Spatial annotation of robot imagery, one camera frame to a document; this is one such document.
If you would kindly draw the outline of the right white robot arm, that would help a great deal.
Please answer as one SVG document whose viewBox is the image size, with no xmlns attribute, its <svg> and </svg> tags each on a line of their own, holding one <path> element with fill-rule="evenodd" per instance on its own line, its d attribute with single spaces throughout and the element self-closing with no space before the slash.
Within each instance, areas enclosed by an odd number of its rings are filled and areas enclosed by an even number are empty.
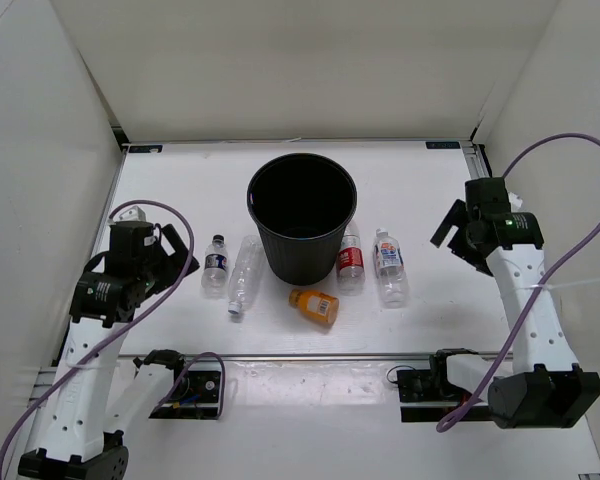
<svg viewBox="0 0 600 480">
<path fill-rule="evenodd" d="M 440 350 L 431 359 L 429 387 L 450 400 L 469 399 L 436 429 L 459 423 L 479 402 L 501 429 L 575 426 L 600 396 L 600 376 L 586 372 L 569 346 L 550 292 L 544 238 L 537 218 L 513 210 L 501 177 L 465 184 L 431 242 L 495 279 L 509 327 L 496 359 L 469 350 Z"/>
</svg>

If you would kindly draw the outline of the small clear black-cap bottle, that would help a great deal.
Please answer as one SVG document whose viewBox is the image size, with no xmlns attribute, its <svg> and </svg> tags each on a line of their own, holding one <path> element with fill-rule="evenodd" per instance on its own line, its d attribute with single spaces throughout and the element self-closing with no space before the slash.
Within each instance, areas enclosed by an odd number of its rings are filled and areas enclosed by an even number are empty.
<svg viewBox="0 0 600 480">
<path fill-rule="evenodd" d="M 202 293 L 208 298 L 220 298 L 228 281 L 228 251 L 221 234 L 213 236 L 206 248 L 201 278 Z"/>
</svg>

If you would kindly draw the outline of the red label clear bottle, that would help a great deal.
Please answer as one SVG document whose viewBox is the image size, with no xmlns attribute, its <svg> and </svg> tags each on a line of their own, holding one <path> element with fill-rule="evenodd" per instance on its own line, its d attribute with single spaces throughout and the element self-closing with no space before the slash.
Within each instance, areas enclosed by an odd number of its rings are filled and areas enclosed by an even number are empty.
<svg viewBox="0 0 600 480">
<path fill-rule="evenodd" d="M 365 282 L 361 239 L 357 225 L 351 221 L 345 228 L 336 258 L 336 276 L 340 290 L 346 295 L 358 295 Z"/>
</svg>

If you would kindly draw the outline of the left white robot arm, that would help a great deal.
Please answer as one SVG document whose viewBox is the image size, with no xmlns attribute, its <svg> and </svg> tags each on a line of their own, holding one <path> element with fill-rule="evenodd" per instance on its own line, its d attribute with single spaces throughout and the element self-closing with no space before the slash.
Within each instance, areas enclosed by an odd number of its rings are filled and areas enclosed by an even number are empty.
<svg viewBox="0 0 600 480">
<path fill-rule="evenodd" d="M 34 403 L 46 406 L 49 424 L 39 445 L 20 457 L 20 476 L 123 478 L 133 422 L 148 417 L 162 398 L 185 396 L 190 377 L 178 352 L 153 351 L 139 380 L 110 405 L 118 355 L 141 304 L 164 299 L 198 269 L 192 250 L 192 241 L 183 241 L 171 224 L 111 224 L 108 250 L 85 265 L 76 284 L 63 359 L 54 383 Z"/>
</svg>

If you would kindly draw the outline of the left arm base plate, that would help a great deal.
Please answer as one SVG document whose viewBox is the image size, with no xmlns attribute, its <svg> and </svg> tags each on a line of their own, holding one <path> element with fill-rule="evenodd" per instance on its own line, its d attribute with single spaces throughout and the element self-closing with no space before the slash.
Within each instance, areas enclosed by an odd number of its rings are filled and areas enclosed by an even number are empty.
<svg viewBox="0 0 600 480">
<path fill-rule="evenodd" d="M 161 420 L 219 420 L 224 409 L 226 369 L 218 361 L 194 364 L 169 398 L 151 414 Z"/>
</svg>

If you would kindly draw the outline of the right aluminium frame rail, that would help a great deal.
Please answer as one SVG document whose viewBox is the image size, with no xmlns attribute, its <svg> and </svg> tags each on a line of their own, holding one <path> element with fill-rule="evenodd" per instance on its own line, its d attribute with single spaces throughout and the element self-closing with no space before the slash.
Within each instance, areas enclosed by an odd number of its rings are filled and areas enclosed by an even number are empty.
<svg viewBox="0 0 600 480">
<path fill-rule="evenodd" d="M 474 144 L 472 142 L 462 142 L 461 146 L 470 178 L 474 180 L 491 177 L 492 173 L 484 154 L 483 145 Z"/>
</svg>

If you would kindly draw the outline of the black plastic waste bin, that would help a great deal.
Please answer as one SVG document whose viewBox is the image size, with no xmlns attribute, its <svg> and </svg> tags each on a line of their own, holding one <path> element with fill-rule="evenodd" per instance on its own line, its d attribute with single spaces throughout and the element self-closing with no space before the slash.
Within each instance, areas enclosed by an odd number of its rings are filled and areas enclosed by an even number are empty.
<svg viewBox="0 0 600 480">
<path fill-rule="evenodd" d="M 246 192 L 268 264 L 282 281 L 306 286 L 329 275 L 357 208 L 357 188 L 337 162 L 291 153 L 260 167 Z"/>
</svg>

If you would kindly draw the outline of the orange juice bottle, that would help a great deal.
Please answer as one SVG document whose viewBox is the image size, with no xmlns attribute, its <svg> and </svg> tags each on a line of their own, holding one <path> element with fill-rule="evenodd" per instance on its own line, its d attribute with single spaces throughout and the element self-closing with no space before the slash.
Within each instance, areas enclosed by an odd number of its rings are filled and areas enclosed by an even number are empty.
<svg viewBox="0 0 600 480">
<path fill-rule="evenodd" d="M 304 317 L 326 328 L 334 324 L 340 305 L 338 298 L 316 290 L 294 289 L 288 301 Z"/>
</svg>

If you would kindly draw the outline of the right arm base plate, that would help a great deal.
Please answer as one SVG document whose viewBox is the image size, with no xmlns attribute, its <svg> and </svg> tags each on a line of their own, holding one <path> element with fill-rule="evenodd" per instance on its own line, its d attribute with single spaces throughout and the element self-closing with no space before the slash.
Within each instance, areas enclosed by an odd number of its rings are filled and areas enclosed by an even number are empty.
<svg viewBox="0 0 600 480">
<path fill-rule="evenodd" d="M 437 423 L 471 396 L 459 387 L 438 387 L 429 368 L 397 365 L 385 377 L 397 388 L 402 423 Z"/>
</svg>

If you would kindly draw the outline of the front aluminium rail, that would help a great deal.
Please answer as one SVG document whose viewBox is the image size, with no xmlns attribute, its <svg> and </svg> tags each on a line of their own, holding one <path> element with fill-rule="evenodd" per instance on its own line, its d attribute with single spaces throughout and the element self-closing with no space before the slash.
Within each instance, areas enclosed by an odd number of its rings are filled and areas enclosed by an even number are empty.
<svg viewBox="0 0 600 480">
<path fill-rule="evenodd" d="M 300 354 L 220 354 L 225 361 L 244 362 L 284 362 L 284 361 L 424 361 L 431 352 L 402 352 L 402 353 L 300 353 Z"/>
</svg>

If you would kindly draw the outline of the tall clear crushed bottle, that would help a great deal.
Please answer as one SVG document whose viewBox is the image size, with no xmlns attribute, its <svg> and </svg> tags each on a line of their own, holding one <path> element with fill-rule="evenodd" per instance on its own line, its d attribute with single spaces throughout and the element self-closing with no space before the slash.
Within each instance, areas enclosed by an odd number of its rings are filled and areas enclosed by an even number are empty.
<svg viewBox="0 0 600 480">
<path fill-rule="evenodd" d="M 241 243 L 238 257 L 228 287 L 228 312 L 241 316 L 253 304 L 260 285 L 265 253 L 261 239 L 246 236 Z"/>
</svg>

